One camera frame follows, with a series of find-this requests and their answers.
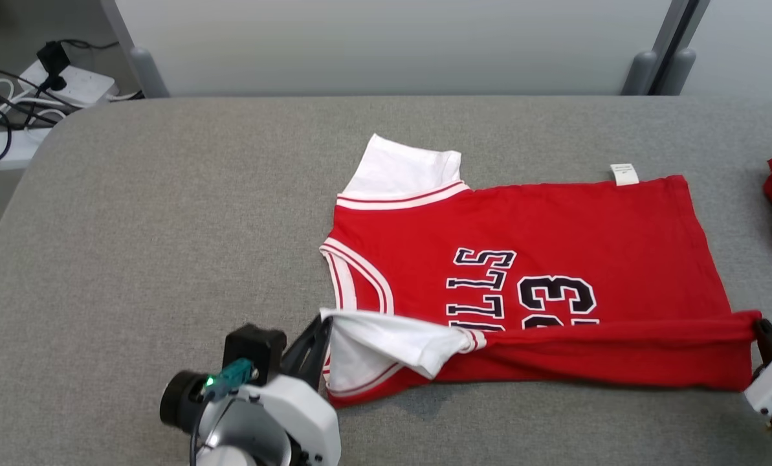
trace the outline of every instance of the basketball jersey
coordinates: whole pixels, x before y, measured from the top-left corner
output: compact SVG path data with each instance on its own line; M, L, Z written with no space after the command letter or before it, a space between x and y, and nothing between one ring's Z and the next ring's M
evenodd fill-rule
M684 177L471 189L460 158L371 138L320 247L338 309L466 331L436 381L749 384L761 316L732 313ZM395 364L327 392L425 383Z

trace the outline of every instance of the printed number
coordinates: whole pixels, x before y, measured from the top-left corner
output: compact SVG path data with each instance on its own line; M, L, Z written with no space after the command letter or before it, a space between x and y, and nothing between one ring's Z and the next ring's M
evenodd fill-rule
M545 298L536 296L536 290L543 289ZM575 297L567 299L566 290L575 291ZM524 277L518 282L518 300L531 311L545 311L547 301L569 301L569 312L573 315L588 315L595 307L595 296L590 285L581 278L562 275Z
M467 315L485 315L492 318L503 318L503 297L498 294L487 294L483 296L483 301L489 304L489 307L465 306L463 304L446 304L446 315L456 316L466 313Z
M551 315L530 315L521 321L521 328L552 327L553 325L563 327L564 324L557 316Z
M486 280L467 280L466 278L446 278L446 288L484 288L500 291L503 289L507 271L513 266L516 252L511 250L482 250L475 253L474 250L458 248L453 262L456 265L488 265L491 267L486 272ZM543 290L543 295L536 294L537 290ZM526 316L521 321L522 328L563 326L561 319L546 312L546 301L567 301L571 315L589 315L596 307L593 288L581 278L566 277L564 275L542 275L537 277L524 277L518 281L518 301L530 311L532 315ZM489 307L466 306L463 304L446 304L446 315L457 316L468 313L469 315L491 316L492 318L504 318L503 298L498 294L483 295L483 303ZM596 318L570 318L570 325L598 324ZM481 322L465 322L451 320L450 327L463 327L472 330L503 331L503 325L482 324Z

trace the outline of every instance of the white label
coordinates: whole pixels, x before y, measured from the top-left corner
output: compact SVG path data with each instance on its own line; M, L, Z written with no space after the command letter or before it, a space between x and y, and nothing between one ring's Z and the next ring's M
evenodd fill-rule
M616 186L639 183L639 177L632 163L614 163L610 165L610 169L616 177Z

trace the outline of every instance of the gray fabric surface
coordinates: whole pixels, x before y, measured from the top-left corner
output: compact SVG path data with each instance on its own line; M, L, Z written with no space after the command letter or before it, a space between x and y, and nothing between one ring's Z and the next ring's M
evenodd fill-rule
M159 421L164 384L217 368L244 322L292 338L332 304L317 246L373 132L462 151L472 188L597 182L614 162L684 173L731 303L772 320L772 104L111 104L49 135L0 224L0 464L185 463L188 437ZM437 384L339 415L344 464L772 464L735 393Z

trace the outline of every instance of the power strip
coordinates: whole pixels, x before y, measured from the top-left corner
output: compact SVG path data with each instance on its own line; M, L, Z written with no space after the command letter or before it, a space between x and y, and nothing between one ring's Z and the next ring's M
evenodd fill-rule
M0 170L27 168L40 141L43 141L50 130L51 128L30 129L31 135L27 135L25 131L12 131L12 145L9 147L9 153L0 161ZM0 131L0 155L4 147L6 147L6 132Z
M45 82L49 74L43 68L40 60L36 60L21 77L34 85L41 85ZM93 73L92 71L82 70L72 65L67 66L61 71L61 77L67 85L60 91L52 91L49 94L65 100L70 104L76 104L81 107L92 107L95 104L107 102L109 97L118 95L118 86L116 80L103 74ZM31 85L21 82L24 91L35 91Z

